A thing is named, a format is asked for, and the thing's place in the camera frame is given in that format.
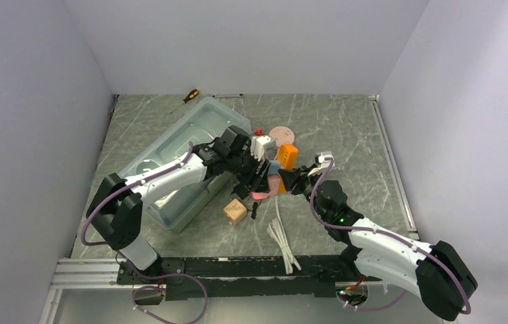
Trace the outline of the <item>black power adapter plug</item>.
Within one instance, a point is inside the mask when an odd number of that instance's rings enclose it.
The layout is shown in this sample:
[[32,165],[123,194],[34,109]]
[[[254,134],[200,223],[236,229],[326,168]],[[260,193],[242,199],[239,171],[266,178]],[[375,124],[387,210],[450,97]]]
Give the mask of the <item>black power adapter plug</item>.
[[240,201],[243,201],[250,195],[250,191],[246,186],[243,185],[237,185],[233,187],[232,192],[230,194],[232,199],[238,199]]

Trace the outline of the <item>dark pink plug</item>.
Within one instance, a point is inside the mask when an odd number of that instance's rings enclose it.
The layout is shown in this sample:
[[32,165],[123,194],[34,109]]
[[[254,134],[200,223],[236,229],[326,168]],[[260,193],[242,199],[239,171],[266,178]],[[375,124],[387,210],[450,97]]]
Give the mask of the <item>dark pink plug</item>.
[[266,192],[252,192],[251,197],[254,200],[264,200],[267,199],[270,196],[269,193]]

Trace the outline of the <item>pink square socket adapter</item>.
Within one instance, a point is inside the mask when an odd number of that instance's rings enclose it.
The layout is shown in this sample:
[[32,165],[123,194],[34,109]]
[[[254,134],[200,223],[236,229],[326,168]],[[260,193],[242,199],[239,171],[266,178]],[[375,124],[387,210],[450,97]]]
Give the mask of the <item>pink square socket adapter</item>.
[[277,195],[281,184],[281,178],[278,174],[268,176],[268,194],[270,196]]

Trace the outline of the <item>blue small adapter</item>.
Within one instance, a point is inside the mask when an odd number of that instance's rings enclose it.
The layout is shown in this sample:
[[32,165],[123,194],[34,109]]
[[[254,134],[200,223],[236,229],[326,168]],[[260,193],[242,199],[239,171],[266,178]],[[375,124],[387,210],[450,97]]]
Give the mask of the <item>blue small adapter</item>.
[[282,168],[282,165],[277,160],[271,160],[270,165],[268,167],[268,175],[276,175],[278,174],[279,170]]

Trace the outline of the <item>orange power strip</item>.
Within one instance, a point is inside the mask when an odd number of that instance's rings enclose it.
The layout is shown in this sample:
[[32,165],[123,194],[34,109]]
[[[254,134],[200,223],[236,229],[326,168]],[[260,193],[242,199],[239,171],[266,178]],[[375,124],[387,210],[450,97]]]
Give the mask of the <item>orange power strip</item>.
[[295,167],[298,153],[298,148],[293,144],[282,144],[278,149],[276,160],[280,163],[283,169],[291,171]]

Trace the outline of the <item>beige cube socket adapter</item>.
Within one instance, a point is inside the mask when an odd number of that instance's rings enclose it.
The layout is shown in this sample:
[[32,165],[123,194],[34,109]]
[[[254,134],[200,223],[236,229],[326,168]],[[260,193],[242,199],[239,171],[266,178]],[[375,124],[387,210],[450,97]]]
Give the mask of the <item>beige cube socket adapter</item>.
[[223,212],[230,225],[237,225],[245,218],[248,209],[241,201],[233,199],[223,208]]

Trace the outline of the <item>round pink power socket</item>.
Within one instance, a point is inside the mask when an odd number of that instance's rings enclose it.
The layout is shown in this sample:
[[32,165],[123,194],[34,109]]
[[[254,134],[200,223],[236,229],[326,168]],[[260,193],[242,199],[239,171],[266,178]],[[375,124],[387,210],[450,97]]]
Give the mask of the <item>round pink power socket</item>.
[[270,130],[268,135],[275,140],[276,146],[292,144],[295,141],[294,132],[286,126],[276,126]]

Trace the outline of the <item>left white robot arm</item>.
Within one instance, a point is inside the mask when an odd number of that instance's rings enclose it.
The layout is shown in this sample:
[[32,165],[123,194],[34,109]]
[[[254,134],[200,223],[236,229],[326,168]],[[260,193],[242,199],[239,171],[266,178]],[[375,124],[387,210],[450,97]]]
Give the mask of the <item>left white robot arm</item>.
[[275,147],[271,136],[250,135],[230,126],[210,142],[190,144],[187,153],[158,168],[127,178],[111,173],[101,182],[86,212],[81,242],[92,245],[86,231],[93,226],[102,237],[100,243],[129,260],[135,275],[151,284],[161,276],[162,258],[141,234],[143,212],[171,192],[223,173],[236,177],[233,192],[240,198],[268,192],[268,151]]

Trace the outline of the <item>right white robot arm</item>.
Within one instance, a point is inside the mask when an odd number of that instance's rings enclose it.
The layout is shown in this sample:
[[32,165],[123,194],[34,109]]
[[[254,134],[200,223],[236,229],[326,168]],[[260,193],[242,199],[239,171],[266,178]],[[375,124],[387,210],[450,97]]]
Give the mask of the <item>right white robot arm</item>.
[[478,282],[451,244],[421,242],[374,223],[354,211],[339,182],[324,174],[311,174],[305,167],[278,174],[287,192],[305,197],[328,235],[346,244],[339,264],[343,277],[364,275],[400,287],[445,321],[470,314],[469,298]]

